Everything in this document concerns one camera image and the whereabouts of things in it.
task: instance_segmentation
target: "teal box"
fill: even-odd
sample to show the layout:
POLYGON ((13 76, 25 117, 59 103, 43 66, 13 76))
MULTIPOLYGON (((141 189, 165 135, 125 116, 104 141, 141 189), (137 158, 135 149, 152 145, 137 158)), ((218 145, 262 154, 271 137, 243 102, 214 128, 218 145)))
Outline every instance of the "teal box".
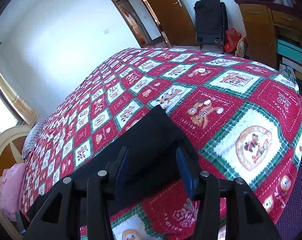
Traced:
POLYGON ((302 64, 302 49, 298 46, 278 39, 277 52, 278 54, 281 54, 299 64, 302 64))

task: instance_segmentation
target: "metal screw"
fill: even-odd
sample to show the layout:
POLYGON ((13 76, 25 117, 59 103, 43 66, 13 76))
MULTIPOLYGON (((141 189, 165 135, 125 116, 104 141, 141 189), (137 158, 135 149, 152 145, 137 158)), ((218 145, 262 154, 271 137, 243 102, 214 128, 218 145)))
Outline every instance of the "metal screw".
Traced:
POLYGON ((236 178, 236 182, 238 184, 243 184, 245 181, 243 180, 243 178, 236 178))
POLYGON ((201 172, 200 172, 200 175, 201 175, 202 177, 209 177, 210 173, 207 172, 207 171, 201 171, 201 172))
POLYGON ((101 170, 101 171, 98 172, 98 175, 100 177, 104 177, 106 174, 107 174, 107 171, 105 171, 105 170, 101 170))
POLYGON ((66 178, 63 179, 63 183, 64 183, 64 184, 68 184, 68 183, 71 182, 71 180, 72 180, 72 179, 71 179, 70 177, 66 177, 66 178))

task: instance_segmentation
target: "black suitcase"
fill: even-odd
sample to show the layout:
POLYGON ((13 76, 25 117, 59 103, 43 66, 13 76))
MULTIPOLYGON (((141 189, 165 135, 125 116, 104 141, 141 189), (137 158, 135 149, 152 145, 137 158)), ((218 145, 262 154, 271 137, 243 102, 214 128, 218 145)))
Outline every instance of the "black suitcase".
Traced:
POLYGON ((220 0, 201 0, 195 3, 196 42, 224 47, 228 29, 226 6, 220 0))

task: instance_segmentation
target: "wooden headboard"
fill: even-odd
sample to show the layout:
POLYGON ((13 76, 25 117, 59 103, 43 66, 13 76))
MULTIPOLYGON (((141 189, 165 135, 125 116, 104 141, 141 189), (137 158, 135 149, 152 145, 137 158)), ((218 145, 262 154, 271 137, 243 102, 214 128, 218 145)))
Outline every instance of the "wooden headboard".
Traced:
MULTIPOLYGON (((0 186, 4 169, 11 168, 15 163, 23 163, 20 158, 24 141, 31 128, 27 125, 12 127, 0 134, 0 186)), ((22 236, 16 224, 5 217, 0 210, 0 223, 13 240, 21 240, 22 236)))

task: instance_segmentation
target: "red and white quilt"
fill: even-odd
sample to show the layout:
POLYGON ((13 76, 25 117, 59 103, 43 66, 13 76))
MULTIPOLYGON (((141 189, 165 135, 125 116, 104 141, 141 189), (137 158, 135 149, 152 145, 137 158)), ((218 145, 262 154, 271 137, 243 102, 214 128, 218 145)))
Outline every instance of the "red and white quilt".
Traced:
MULTIPOLYGON (((277 222, 302 154, 296 81, 259 62, 178 48, 123 50, 65 99, 27 159, 23 212, 156 105, 188 136, 204 170, 244 178, 277 222)), ((112 228, 117 240, 182 240, 193 232, 197 209, 179 181, 113 216, 112 228)))

